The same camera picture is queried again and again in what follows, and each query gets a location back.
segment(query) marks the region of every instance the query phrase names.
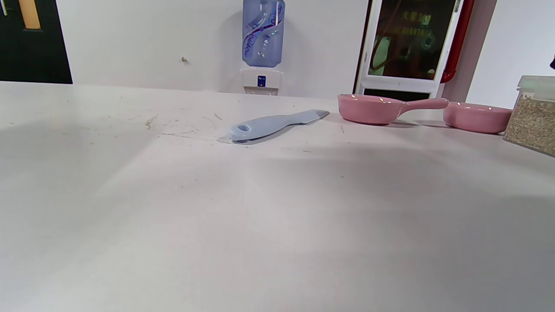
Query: blue water bottle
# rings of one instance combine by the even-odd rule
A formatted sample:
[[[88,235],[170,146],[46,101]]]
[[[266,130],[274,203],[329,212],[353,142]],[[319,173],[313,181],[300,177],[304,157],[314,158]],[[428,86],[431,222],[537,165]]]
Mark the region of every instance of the blue water bottle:
[[[243,60],[250,66],[281,63],[285,2],[243,0]]]

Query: pan handle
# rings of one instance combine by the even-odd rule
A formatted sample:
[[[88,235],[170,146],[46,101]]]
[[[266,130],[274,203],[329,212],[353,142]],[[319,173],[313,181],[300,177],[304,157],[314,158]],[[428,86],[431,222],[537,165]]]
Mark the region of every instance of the pan handle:
[[[444,109],[449,105],[449,100],[446,98],[414,100],[405,102],[401,109],[401,113],[408,112],[413,109]]]

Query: table surface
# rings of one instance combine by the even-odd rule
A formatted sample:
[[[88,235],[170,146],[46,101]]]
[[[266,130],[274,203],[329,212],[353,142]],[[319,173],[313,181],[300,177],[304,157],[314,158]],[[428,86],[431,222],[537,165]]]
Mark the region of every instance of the table surface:
[[[552,311],[555,159],[423,115],[1,83],[0,310]]]

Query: pink saucepan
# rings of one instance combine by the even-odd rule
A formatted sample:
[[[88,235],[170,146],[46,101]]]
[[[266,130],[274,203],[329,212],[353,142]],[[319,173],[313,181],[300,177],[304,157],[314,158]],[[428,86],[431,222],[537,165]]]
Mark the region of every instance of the pink saucepan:
[[[340,94],[339,113],[350,122],[387,125],[402,113],[413,109],[444,109],[449,100],[444,98],[403,102],[372,95]]]
[[[457,129],[497,134],[505,131],[512,112],[500,107],[449,102],[449,106],[443,111],[443,121],[449,127]]]

